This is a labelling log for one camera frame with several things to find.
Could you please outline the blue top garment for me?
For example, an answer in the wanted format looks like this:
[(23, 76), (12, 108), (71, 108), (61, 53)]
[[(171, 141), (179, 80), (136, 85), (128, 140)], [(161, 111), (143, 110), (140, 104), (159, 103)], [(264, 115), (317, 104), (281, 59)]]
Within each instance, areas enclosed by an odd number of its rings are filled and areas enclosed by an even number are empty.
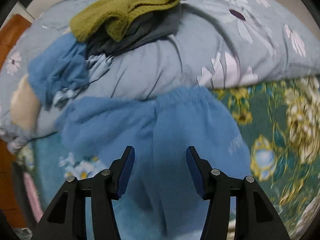
[(67, 33), (29, 64), (28, 81), (45, 111), (63, 108), (110, 69), (112, 56), (87, 56), (86, 49), (85, 43)]

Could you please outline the orange wooden headboard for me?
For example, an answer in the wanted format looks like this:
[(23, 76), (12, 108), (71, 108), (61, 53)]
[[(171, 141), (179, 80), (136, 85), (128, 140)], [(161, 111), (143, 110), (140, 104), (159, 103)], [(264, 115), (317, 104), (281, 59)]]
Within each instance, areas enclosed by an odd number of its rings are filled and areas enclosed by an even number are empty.
[(13, 228), (26, 228), (27, 223), (18, 204), (12, 178), (12, 164), (16, 157), (7, 144), (16, 138), (16, 127), (10, 122), (10, 98), (16, 88), (14, 75), (20, 69), (22, 59), (14, 47), (31, 23), (14, 14), (1, 27), (1, 214)]

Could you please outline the olive green knit sweater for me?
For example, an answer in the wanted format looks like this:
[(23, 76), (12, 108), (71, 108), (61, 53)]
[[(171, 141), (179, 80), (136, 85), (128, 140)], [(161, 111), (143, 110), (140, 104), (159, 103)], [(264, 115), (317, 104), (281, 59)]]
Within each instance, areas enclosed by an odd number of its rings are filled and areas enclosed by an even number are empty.
[(136, 18), (171, 9), (180, 1), (185, 0), (99, 0), (75, 15), (69, 26), (79, 42), (87, 42), (100, 27), (119, 42)]

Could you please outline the blue sweatpants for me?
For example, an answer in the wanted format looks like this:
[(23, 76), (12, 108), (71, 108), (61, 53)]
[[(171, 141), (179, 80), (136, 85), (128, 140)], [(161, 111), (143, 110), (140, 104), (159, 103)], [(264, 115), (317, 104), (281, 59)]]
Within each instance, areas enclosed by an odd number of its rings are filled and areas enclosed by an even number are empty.
[(56, 122), (62, 143), (105, 165), (127, 146), (136, 157), (124, 198), (114, 208), (122, 239), (199, 239), (208, 203), (196, 193), (186, 150), (234, 178), (249, 175), (249, 149), (229, 110), (202, 87), (154, 100), (85, 97)]

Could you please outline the teal floral bed sheet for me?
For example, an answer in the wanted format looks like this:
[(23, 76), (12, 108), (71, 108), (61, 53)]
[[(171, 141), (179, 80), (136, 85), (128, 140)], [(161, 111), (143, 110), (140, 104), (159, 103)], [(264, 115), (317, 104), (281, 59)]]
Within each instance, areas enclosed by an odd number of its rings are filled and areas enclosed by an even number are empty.
[[(319, 83), (316, 77), (215, 90), (250, 149), (251, 171), (292, 239), (319, 239)], [(91, 178), (105, 168), (93, 153), (73, 153), (57, 133), (34, 140), (17, 156), (15, 193), (27, 226), (35, 228), (23, 172), (44, 209), (70, 175)]]

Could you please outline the beige fuzzy sweater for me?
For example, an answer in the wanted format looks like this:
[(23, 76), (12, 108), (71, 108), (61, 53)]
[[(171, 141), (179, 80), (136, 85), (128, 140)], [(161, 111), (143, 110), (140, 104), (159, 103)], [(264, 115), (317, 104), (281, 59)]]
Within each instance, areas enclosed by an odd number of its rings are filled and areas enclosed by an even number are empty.
[(10, 100), (10, 115), (13, 124), (30, 132), (36, 127), (41, 103), (34, 93), (25, 74), (18, 83)]

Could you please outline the dark grey garment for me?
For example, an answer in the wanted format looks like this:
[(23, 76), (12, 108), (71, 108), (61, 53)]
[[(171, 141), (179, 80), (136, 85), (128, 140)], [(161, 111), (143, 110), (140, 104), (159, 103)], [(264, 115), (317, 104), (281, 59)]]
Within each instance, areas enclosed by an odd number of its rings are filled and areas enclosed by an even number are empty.
[(90, 57), (102, 53), (106, 56), (120, 55), (175, 34), (181, 15), (181, 4), (168, 10), (148, 12), (132, 22), (125, 36), (119, 42), (114, 41), (104, 28), (99, 28), (87, 42), (86, 56)]

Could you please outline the light blue floral duvet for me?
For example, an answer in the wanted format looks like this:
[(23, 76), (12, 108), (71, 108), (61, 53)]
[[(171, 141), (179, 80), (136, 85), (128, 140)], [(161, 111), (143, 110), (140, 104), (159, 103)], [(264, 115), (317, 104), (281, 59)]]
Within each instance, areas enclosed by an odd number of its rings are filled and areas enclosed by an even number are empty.
[[(71, 17), (96, 1), (57, 3), (25, 31), (14, 47), (22, 62), (13, 92), (31, 61), (67, 34)], [(150, 99), (176, 87), (199, 85), (206, 71), (212, 84), (222, 88), (314, 76), (319, 74), (319, 40), (275, 0), (187, 0), (175, 34), (115, 56), (110, 69), (78, 98)], [(8, 143), (9, 150), (54, 133), (60, 114), (56, 107), (40, 110), (30, 132), (10, 117), (16, 138)]]

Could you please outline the pink striped cloth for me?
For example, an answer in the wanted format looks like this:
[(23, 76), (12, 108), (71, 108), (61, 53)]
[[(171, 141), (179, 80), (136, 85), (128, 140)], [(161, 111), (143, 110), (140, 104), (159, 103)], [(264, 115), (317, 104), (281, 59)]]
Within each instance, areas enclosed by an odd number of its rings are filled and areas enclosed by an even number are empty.
[(25, 190), (31, 207), (31, 211), (34, 215), (36, 223), (38, 223), (43, 216), (43, 209), (39, 200), (39, 195), (34, 184), (31, 175), (27, 172), (23, 172), (23, 182)]

